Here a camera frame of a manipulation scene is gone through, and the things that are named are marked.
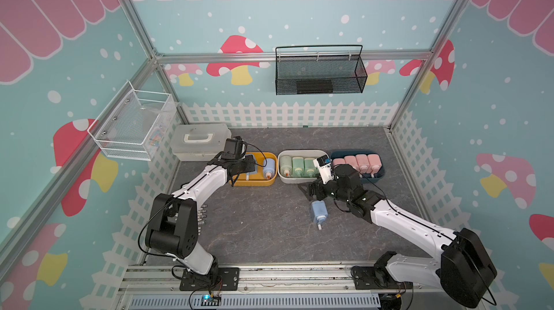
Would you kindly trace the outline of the blue sharpener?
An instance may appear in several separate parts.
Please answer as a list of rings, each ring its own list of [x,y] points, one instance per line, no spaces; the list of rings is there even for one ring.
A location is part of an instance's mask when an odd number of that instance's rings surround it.
[[[276,161],[273,158],[267,158],[263,167],[263,175],[266,180],[274,178],[276,173]]]
[[[311,202],[310,210],[312,214],[312,221],[321,231],[322,225],[326,222],[328,218],[327,207],[324,201],[316,200]]]
[[[245,175],[245,180],[246,180],[246,181],[254,180],[257,174],[258,174],[258,173],[257,173],[256,171],[248,172],[248,173]]]

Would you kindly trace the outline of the teal storage box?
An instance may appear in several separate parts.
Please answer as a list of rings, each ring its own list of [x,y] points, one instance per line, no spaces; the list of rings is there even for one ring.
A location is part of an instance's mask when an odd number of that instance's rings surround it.
[[[346,150],[333,151],[330,154],[330,158],[333,160],[335,158],[345,158],[346,156],[355,156],[358,154],[366,154],[366,155],[375,154],[379,156],[377,152],[369,149],[346,149]],[[384,166],[381,166],[380,170],[375,176],[372,177],[368,175],[368,176],[362,177],[361,181],[363,184],[369,184],[369,183],[376,184],[379,180],[385,177],[385,174],[386,174],[386,169]]]

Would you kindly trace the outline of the white storage box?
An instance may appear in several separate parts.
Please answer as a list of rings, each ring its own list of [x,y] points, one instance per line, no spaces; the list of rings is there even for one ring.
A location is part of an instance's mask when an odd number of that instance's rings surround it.
[[[311,158],[319,158],[321,156],[327,156],[329,158],[329,155],[327,155],[326,152],[324,151],[321,151],[321,150],[308,150],[308,149],[302,149],[302,150],[285,150],[285,151],[281,151],[281,153],[278,155],[277,157],[277,164],[278,164],[278,171],[277,171],[277,174],[280,176],[281,178],[281,181],[285,184],[301,184],[301,183],[308,183],[308,182],[313,182],[316,180],[317,178],[317,175],[318,173],[316,173],[316,177],[314,178],[306,178],[306,177],[302,177],[302,178],[295,178],[291,175],[291,177],[283,177],[281,176],[281,172],[280,172],[280,165],[279,165],[279,159],[281,156],[290,156],[291,158],[295,157],[295,156],[301,156],[303,158],[307,158],[307,157],[311,157]]]

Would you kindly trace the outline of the pink sharpener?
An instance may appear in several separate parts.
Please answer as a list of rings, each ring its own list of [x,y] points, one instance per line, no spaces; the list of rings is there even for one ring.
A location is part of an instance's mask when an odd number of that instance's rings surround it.
[[[366,154],[357,154],[356,163],[358,164],[358,170],[361,174],[366,174],[370,170],[370,163],[368,155]]]
[[[359,171],[359,164],[355,156],[345,156],[344,161],[346,164],[352,166],[356,171]]]
[[[367,158],[369,162],[368,173],[372,178],[375,178],[382,168],[382,160],[378,154],[368,154]]]
[[[346,161],[344,158],[335,158],[333,159],[332,164],[333,164],[333,167],[337,167],[339,165],[346,164]]]

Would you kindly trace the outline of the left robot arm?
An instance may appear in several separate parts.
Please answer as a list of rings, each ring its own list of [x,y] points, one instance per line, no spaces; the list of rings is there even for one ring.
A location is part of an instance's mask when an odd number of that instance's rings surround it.
[[[257,163],[247,149],[241,137],[228,138],[224,150],[199,175],[179,190],[155,197],[149,221],[140,233],[146,247],[157,256],[175,258],[194,276],[213,278],[218,264],[198,243],[199,210],[216,190],[254,170]]]

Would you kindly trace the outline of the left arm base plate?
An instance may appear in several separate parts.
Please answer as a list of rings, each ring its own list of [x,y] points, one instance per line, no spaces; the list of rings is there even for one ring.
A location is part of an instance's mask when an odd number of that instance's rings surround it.
[[[207,275],[184,270],[180,276],[181,291],[236,291],[238,289],[239,268],[216,268]]]

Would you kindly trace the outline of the pink sharpener bottom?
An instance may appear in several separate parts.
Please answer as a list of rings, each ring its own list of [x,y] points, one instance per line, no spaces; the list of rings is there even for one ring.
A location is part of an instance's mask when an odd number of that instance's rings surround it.
[[[359,171],[359,164],[355,156],[345,156],[344,161],[346,164],[352,166],[356,171]]]

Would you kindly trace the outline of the pale green sharpener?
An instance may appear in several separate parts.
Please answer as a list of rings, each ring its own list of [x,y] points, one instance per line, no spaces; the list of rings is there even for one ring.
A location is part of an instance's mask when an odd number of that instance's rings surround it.
[[[290,156],[281,156],[279,159],[280,172],[283,177],[291,177],[292,175],[292,158]]]

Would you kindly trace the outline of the yellow storage box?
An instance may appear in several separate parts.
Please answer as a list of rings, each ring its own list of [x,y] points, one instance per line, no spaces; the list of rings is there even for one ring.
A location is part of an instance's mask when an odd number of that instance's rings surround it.
[[[238,177],[238,180],[235,183],[235,187],[268,187],[271,186],[275,180],[278,177],[277,174],[277,157],[269,152],[247,152],[246,155],[252,155],[255,159],[255,170],[258,174],[256,175],[254,180],[246,181],[245,180],[245,174],[241,174]],[[273,158],[276,161],[276,173],[274,178],[271,180],[266,180],[263,175],[263,167],[265,164],[265,160],[267,158]]]

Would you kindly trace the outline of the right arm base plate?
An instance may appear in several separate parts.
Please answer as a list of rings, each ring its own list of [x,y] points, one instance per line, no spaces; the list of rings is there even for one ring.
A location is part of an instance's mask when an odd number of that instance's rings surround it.
[[[404,293],[413,288],[412,283],[395,281],[385,268],[353,266],[351,269],[356,290],[393,290]]]

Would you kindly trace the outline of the green sharpener bottom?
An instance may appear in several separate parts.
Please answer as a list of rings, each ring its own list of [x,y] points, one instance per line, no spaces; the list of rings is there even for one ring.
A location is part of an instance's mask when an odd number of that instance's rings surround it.
[[[314,178],[316,177],[317,167],[314,164],[314,158],[307,157],[304,158],[304,174],[303,177]]]

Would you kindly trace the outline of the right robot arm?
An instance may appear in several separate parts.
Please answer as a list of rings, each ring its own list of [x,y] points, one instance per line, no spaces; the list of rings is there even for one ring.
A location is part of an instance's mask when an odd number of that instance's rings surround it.
[[[418,283],[443,290],[452,300],[475,309],[498,275],[477,233],[444,228],[403,210],[383,193],[364,188],[361,174],[349,164],[334,166],[322,157],[313,161],[315,181],[309,199],[327,197],[346,204],[347,212],[387,229],[418,246],[426,258],[387,252],[374,267],[394,282]]]

